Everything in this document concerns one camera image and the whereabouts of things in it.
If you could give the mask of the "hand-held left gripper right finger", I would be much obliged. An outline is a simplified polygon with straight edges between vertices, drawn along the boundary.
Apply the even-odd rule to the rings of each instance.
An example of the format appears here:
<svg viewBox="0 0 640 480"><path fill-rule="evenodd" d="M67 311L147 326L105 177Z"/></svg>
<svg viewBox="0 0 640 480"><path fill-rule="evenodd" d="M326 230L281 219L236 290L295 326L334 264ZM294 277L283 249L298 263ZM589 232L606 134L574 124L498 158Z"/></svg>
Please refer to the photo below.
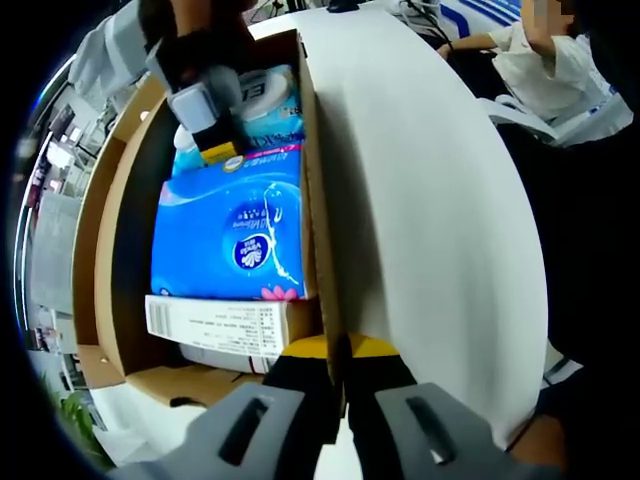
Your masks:
<svg viewBox="0 0 640 480"><path fill-rule="evenodd" d="M490 424L434 383L419 383L384 340L351 333L345 393L366 479L552 479L515 460Z"/></svg>

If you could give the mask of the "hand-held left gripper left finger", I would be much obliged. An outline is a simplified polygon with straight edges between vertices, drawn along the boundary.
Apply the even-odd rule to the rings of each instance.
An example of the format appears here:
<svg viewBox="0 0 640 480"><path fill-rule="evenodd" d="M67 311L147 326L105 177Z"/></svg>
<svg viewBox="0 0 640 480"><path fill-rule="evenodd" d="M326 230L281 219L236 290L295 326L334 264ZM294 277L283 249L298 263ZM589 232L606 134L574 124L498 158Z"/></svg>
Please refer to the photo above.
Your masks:
<svg viewBox="0 0 640 480"><path fill-rule="evenodd" d="M260 383L246 382L196 418L184 442L111 479L311 479L339 428L326 336L287 346Z"/></svg>

